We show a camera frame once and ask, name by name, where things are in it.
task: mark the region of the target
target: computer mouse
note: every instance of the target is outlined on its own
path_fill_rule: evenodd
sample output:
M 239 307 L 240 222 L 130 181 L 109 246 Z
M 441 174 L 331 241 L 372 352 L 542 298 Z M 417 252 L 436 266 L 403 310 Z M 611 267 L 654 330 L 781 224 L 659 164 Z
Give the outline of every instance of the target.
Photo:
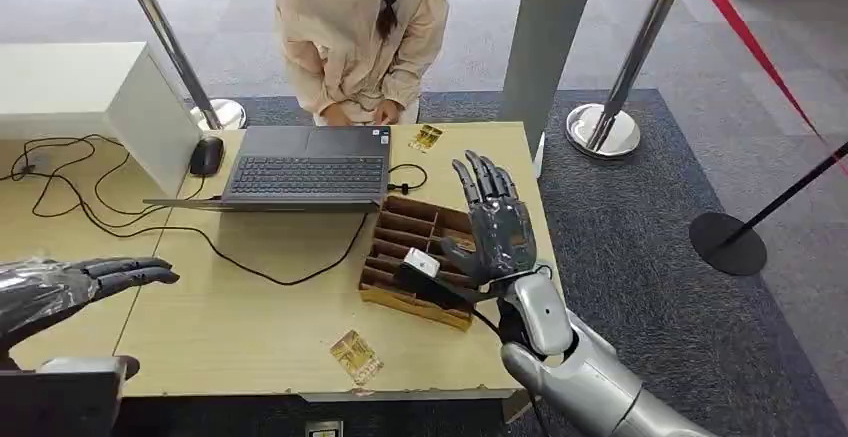
M 221 168 L 223 157 L 224 141 L 218 137 L 204 137 L 200 139 L 191 154 L 188 171 L 191 175 L 198 177 L 215 175 Z

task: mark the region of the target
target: light wood table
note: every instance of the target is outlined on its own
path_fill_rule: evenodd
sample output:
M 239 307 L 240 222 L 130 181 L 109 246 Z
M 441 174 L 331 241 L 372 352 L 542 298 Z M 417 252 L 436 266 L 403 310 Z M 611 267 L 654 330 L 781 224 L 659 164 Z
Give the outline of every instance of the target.
M 521 123 L 444 124 L 428 152 L 408 146 L 420 126 L 392 129 L 392 165 L 417 163 L 429 181 L 409 198 L 467 210 L 451 159 L 471 148 L 511 173 L 533 221 L 540 259 L 554 262 L 548 226 Z M 222 133 L 222 171 L 205 195 L 220 193 L 243 131 Z M 399 170 L 391 180 L 416 183 Z M 362 215 L 229 213 L 174 210 L 168 225 L 209 234 L 220 250 L 280 280 L 295 280 L 344 251 Z M 198 235 L 169 231 L 158 256 L 182 279 L 141 290 L 118 353 L 140 359 L 127 396 L 300 394 L 310 401 L 358 399 L 506 398 L 520 386 L 504 370 L 500 343 L 482 323 L 468 332 L 364 303 L 357 283 L 371 244 L 369 217 L 350 256 L 335 269 L 295 287 L 277 286 L 218 258 Z M 494 318 L 494 302 L 481 309 Z M 330 354 L 355 330 L 385 363 L 358 388 Z
M 94 198 L 94 184 L 100 176 L 119 164 L 126 151 L 105 142 L 96 142 L 96 153 L 84 162 L 60 171 L 80 190 L 83 198 L 102 219 L 111 224 L 131 220 L 104 208 Z M 0 176 L 11 171 L 12 162 L 23 151 L 23 141 L 0 141 Z M 46 173 L 64 162 L 75 160 L 89 152 L 85 144 L 73 147 L 53 147 L 38 150 L 33 158 L 36 171 Z M 94 227 L 81 209 L 51 219 L 31 213 L 46 179 L 27 177 L 14 182 L 0 182 L 0 261 L 47 257 L 60 261 L 78 261 L 97 257 L 153 255 L 160 232 L 141 234 L 130 239 L 117 239 Z M 100 186 L 103 199 L 120 210 L 142 208 L 142 198 L 161 195 L 160 190 L 134 160 L 107 177 Z M 45 214 L 69 209 L 77 198 L 64 182 L 55 179 L 39 207 Z M 168 210 L 162 210 L 138 224 L 120 229 L 129 233 L 145 226 L 163 225 Z M 94 303 L 70 319 L 30 337 L 17 345 L 12 357 L 22 368 L 35 368 L 53 357 L 109 356 L 115 349 L 126 321 L 136 290 Z

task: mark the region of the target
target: woman's hand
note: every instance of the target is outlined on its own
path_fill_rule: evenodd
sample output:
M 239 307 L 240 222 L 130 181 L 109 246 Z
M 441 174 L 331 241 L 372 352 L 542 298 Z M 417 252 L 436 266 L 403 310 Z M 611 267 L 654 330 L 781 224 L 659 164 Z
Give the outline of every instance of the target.
M 396 124 L 400 118 L 401 105 L 394 100 L 385 99 L 374 109 L 374 123 L 377 125 Z
M 344 113 L 344 110 L 342 110 L 340 104 L 330 104 L 329 107 L 321 112 L 321 117 L 327 119 L 327 125 L 332 127 L 343 127 L 353 124 L 347 117 L 347 114 Z

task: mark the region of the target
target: red rope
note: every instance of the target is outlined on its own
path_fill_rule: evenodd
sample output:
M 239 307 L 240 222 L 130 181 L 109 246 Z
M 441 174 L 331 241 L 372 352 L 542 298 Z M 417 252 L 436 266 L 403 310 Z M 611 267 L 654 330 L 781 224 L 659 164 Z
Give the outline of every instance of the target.
M 745 44 L 745 47 L 748 48 L 748 51 L 751 52 L 751 55 L 754 56 L 755 59 L 757 59 L 757 62 L 759 62 L 763 70 L 766 71 L 766 74 L 771 77 L 771 80 L 774 82 L 774 84 L 777 85 L 777 87 L 780 89 L 786 99 L 789 100 L 789 103 L 792 104 L 792 107 L 795 108 L 795 110 L 798 112 L 798 115 L 801 116 L 807 126 L 813 131 L 814 134 L 816 134 L 816 137 L 818 137 L 822 144 L 824 144 L 825 148 L 827 148 L 827 151 L 832 154 L 832 147 L 830 146 L 830 144 L 828 144 L 827 140 L 825 140 L 824 136 L 819 133 L 818 129 L 816 129 L 815 124 L 813 124 L 813 121 L 810 119 L 807 113 L 804 112 L 804 109 L 801 108 L 801 104 L 798 103 L 798 100 L 789 90 L 789 87 L 786 85 L 786 82 L 783 81 L 783 78 L 780 76 L 780 73 L 777 71 L 777 68 L 771 62 L 771 59 L 768 58 L 768 55 L 766 55 L 759 42 L 757 42 L 757 39 L 756 37 L 754 37 L 754 34 L 751 33 L 751 29 L 748 27 L 745 21 L 742 20 L 742 17 L 739 15 L 739 13 L 736 12 L 736 9 L 733 8 L 733 4 L 730 3 L 730 0 L 712 1 L 713 4 L 715 4 L 716 8 L 718 8 L 719 12 L 721 12 L 721 15 L 724 16 L 725 20 L 727 20 L 727 23 L 730 24 L 730 27 L 733 29 L 733 31 L 736 32 L 736 35 L 738 35 L 739 38 L 742 39 L 742 43 Z M 846 168 L 843 163 L 839 162 L 839 158 L 836 157 L 836 155 L 833 155 L 833 159 L 836 160 L 836 162 L 839 164 L 839 167 L 842 169 L 842 172 L 846 176 L 848 176 L 848 168 Z

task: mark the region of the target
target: black stanchion base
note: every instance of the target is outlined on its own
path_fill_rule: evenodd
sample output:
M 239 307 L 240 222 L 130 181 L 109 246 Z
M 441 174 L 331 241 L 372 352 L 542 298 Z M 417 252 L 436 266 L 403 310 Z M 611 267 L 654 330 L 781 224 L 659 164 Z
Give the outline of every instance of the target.
M 766 244 L 753 230 L 735 242 L 719 246 L 743 222 L 727 214 L 707 212 L 689 224 L 689 240 L 704 262 L 730 275 L 754 275 L 766 265 Z

